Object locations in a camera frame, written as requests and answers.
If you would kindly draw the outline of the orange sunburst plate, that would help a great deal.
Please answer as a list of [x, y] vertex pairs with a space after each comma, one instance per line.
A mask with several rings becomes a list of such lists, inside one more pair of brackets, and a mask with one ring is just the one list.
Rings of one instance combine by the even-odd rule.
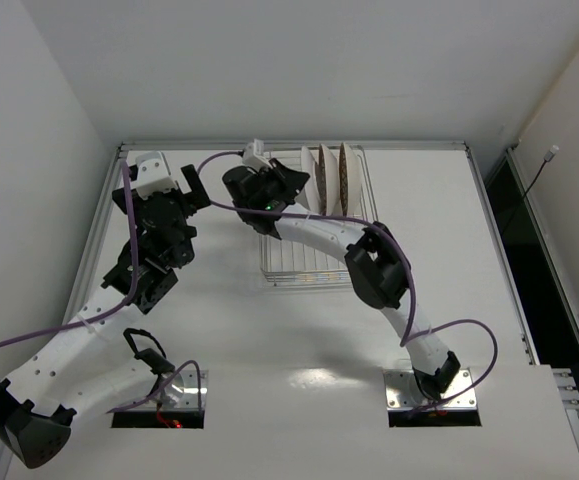
[[320, 194], [316, 183], [317, 162], [311, 150], [302, 146], [300, 151], [300, 166], [303, 173], [309, 175], [302, 191], [298, 196], [299, 203], [306, 209], [319, 213], [321, 210]]

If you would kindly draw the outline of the floral brown-rim plate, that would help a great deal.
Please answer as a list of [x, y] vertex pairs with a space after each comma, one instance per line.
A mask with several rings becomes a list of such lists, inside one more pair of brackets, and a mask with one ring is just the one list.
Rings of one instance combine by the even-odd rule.
[[323, 186], [321, 193], [324, 195], [321, 207], [327, 215], [333, 215], [339, 203], [339, 166], [338, 160], [332, 151], [323, 144], [319, 146], [318, 167], [320, 184]]
[[338, 164], [342, 213], [345, 216], [352, 216], [361, 201], [362, 174], [360, 160], [347, 143], [340, 145]]

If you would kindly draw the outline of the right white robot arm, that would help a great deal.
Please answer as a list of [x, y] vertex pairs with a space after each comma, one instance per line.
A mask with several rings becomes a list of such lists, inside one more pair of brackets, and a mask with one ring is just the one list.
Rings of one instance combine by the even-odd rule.
[[411, 265], [389, 229], [359, 218], [326, 217], [297, 202], [309, 175], [273, 159], [266, 167], [237, 166], [222, 176], [233, 209], [257, 233], [298, 243], [346, 266], [353, 291], [380, 311], [407, 350], [421, 393], [440, 400], [458, 374], [453, 351], [416, 318], [417, 298]]

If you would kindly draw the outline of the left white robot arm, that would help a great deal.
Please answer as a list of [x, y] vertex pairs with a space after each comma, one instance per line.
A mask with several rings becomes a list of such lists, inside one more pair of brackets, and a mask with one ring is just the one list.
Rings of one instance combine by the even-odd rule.
[[192, 165], [181, 169], [187, 193], [159, 156], [121, 171], [113, 200], [129, 240], [117, 263], [67, 324], [45, 330], [44, 347], [0, 379], [0, 442], [29, 469], [53, 459], [77, 424], [138, 404], [176, 370], [161, 345], [136, 345], [132, 325], [194, 259], [197, 230], [187, 220], [209, 197]]

